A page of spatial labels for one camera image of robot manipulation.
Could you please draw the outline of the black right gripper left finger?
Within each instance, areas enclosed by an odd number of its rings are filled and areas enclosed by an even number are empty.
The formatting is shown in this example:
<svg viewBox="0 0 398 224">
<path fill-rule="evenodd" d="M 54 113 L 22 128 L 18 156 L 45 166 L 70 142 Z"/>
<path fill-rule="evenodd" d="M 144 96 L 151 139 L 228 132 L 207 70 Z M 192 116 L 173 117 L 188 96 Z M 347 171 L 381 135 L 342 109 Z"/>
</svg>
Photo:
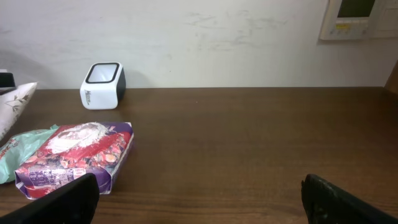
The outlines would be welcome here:
<svg viewBox="0 0 398 224">
<path fill-rule="evenodd" d="M 94 174 L 85 174 L 46 196 L 1 217 L 1 223 L 91 223 L 99 187 Z"/>
</svg>

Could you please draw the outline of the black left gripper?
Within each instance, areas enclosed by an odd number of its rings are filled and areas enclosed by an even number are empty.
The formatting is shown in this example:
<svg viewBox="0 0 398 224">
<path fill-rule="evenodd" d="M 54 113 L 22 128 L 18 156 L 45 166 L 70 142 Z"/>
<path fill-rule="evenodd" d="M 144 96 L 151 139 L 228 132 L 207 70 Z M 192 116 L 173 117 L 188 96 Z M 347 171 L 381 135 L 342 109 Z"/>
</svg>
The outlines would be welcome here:
<svg viewBox="0 0 398 224">
<path fill-rule="evenodd" d="M 16 89 L 14 75 L 9 72 L 0 74 L 0 93 L 8 93 Z"/>
</svg>

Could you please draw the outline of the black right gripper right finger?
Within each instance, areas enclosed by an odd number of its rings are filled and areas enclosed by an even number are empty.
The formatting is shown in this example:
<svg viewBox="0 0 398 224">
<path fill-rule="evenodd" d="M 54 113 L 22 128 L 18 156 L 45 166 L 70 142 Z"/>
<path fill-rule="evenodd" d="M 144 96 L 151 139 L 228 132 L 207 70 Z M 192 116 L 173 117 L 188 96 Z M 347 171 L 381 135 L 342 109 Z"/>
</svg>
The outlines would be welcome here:
<svg viewBox="0 0 398 224">
<path fill-rule="evenodd" d="M 301 197 L 309 224 L 397 224 L 397 218 L 315 174 L 302 181 Z"/>
</svg>

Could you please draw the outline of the red purple tissue pack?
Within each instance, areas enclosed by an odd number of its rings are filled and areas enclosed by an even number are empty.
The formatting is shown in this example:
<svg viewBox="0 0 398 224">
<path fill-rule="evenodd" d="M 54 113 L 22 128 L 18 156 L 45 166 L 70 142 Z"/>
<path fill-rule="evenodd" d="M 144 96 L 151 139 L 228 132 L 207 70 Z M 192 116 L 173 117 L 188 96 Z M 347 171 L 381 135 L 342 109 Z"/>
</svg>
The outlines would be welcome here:
<svg viewBox="0 0 398 224">
<path fill-rule="evenodd" d="M 60 126 L 15 170 L 16 187 L 35 200 L 94 174 L 100 194 L 110 194 L 133 139 L 129 122 Z"/>
</svg>

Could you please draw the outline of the green wet wipes pack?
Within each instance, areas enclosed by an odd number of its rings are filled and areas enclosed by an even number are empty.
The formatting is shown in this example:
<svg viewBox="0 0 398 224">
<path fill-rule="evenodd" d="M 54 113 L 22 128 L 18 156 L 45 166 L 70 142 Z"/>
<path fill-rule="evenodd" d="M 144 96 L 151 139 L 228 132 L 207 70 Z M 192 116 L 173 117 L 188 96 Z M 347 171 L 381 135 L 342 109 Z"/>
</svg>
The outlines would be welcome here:
<svg viewBox="0 0 398 224">
<path fill-rule="evenodd" d="M 14 171 L 25 162 L 58 129 L 57 125 L 49 129 L 38 129 L 11 137 L 1 147 L 1 184 L 16 179 Z"/>
</svg>

